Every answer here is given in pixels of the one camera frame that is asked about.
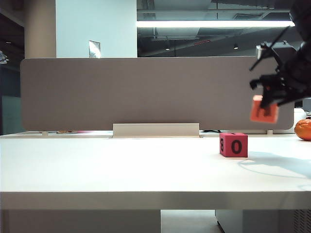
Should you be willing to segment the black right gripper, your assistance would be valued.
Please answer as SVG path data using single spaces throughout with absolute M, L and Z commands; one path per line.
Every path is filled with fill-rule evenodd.
M 250 82 L 252 90 L 263 87 L 260 108 L 265 109 L 271 105 L 281 106 L 293 102 L 291 92 L 288 90 L 284 81 L 276 74 L 261 75 L 259 79 L 252 79 Z

